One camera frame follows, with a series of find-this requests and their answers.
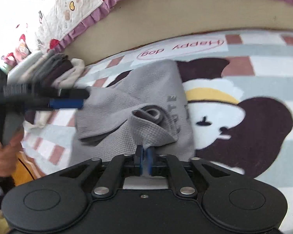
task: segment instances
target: gray knit fabric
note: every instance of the gray knit fabric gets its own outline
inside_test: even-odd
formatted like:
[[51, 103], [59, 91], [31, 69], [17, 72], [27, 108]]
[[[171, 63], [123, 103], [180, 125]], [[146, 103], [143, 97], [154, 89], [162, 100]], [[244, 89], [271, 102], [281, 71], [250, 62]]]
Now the gray knit fabric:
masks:
[[48, 76], [52, 70], [57, 68], [62, 63], [62, 60], [65, 58], [67, 58], [67, 55], [62, 54], [62, 53], [58, 53], [58, 54], [51, 56], [40, 67], [38, 67], [36, 70], [34, 70], [31, 81], [33, 81], [33, 82], [41, 81], [43, 78]]
[[187, 161], [194, 155], [187, 100], [177, 64], [155, 62], [108, 88], [90, 87], [76, 114], [70, 165], [89, 158], [111, 160], [137, 145]]

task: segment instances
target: cartoon pattern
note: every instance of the cartoon pattern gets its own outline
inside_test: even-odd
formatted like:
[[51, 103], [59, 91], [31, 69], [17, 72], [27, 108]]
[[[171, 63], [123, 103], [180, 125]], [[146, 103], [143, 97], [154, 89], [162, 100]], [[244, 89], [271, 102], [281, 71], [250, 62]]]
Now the cartoon pattern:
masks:
[[[239, 168], [241, 173], [255, 178], [277, 158], [292, 130], [293, 119], [288, 108], [273, 98], [254, 96], [241, 100], [243, 91], [230, 79], [220, 79], [229, 64], [223, 58], [178, 62], [181, 78], [189, 67], [195, 68], [191, 70], [193, 79], [184, 83], [184, 89], [196, 156]], [[210, 66], [215, 68], [213, 74], [208, 72]]]
[[[42, 0], [40, 10], [37, 11], [38, 15], [33, 13], [34, 18], [29, 24], [26, 35], [30, 51], [39, 49], [46, 52], [52, 47], [62, 50], [67, 45], [66, 38], [72, 41], [83, 33], [85, 26], [78, 27], [78, 25], [84, 19], [92, 15], [96, 9], [99, 10], [97, 14], [88, 20], [96, 22], [102, 19], [116, 2], [115, 0]], [[57, 45], [52, 45], [52, 40], [57, 40]]]

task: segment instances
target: stack of folded clothes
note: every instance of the stack of folded clothes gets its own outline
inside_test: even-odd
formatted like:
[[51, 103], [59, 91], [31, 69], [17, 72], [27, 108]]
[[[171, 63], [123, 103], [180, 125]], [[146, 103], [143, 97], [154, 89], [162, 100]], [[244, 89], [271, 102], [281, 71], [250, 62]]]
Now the stack of folded clothes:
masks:
[[[9, 72], [7, 81], [70, 88], [74, 86], [84, 68], [85, 63], [81, 59], [69, 60], [67, 55], [55, 54], [54, 50], [46, 54], [35, 51]], [[27, 111], [25, 119], [35, 127], [43, 127], [51, 114], [50, 111]]]

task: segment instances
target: yellow headband print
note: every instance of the yellow headband print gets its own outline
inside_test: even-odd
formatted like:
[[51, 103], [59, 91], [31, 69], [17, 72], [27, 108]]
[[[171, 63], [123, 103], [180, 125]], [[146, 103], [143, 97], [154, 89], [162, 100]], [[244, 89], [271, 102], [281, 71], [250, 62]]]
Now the yellow headband print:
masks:
[[226, 79], [195, 79], [184, 83], [184, 88], [187, 101], [221, 101], [237, 105], [243, 94]]

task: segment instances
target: black tool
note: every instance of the black tool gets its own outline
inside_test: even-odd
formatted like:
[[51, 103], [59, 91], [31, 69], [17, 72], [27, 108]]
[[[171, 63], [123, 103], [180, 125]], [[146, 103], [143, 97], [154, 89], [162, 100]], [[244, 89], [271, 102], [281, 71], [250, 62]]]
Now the black tool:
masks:
[[276, 188], [199, 158], [147, 154], [168, 189], [122, 189], [142, 173], [141, 146], [89, 159], [11, 190], [2, 203], [10, 234], [280, 233], [287, 202]]
[[9, 144], [20, 129], [26, 110], [54, 110], [60, 108], [81, 108], [83, 100], [89, 97], [86, 89], [56, 89], [40, 84], [0, 83], [0, 142]]

